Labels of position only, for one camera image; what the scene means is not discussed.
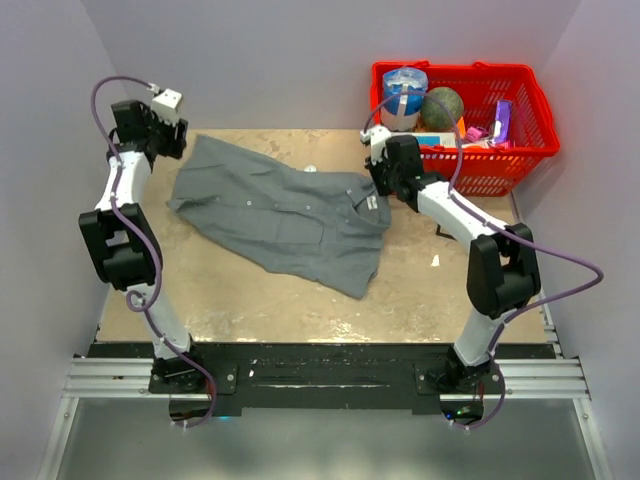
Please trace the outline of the grey button shirt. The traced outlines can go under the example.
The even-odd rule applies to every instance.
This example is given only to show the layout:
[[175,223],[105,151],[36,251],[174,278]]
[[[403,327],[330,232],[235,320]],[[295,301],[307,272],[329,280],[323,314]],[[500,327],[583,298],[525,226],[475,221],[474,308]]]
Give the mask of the grey button shirt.
[[[368,196],[378,209],[369,210]],[[176,177],[170,210],[201,235],[270,273],[365,296],[377,275],[391,208],[355,172],[307,173],[199,136]]]

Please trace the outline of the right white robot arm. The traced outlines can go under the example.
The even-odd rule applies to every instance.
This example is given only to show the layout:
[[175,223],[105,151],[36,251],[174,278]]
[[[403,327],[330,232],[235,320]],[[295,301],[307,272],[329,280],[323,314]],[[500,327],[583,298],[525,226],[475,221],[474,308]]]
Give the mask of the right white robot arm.
[[527,306],[541,287],[535,251],[508,236],[531,242],[524,224],[507,225],[461,197],[437,171],[425,171],[415,136],[384,127],[360,133],[370,148],[365,160],[377,192],[395,195],[413,211],[443,227],[468,254],[466,291],[472,309],[444,364],[425,375],[439,393],[466,393],[489,373],[510,314]]

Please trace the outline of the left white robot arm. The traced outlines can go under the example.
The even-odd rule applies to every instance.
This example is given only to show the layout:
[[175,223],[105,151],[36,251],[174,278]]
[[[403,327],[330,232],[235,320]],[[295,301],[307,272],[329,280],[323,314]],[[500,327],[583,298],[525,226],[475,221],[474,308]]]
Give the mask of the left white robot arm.
[[108,180],[96,206],[80,214],[79,228],[100,280],[124,295],[150,331],[154,388],[197,392],[207,368],[162,291],[161,248],[140,205],[156,158],[181,157],[187,123],[167,124],[138,100],[115,103],[111,111]]

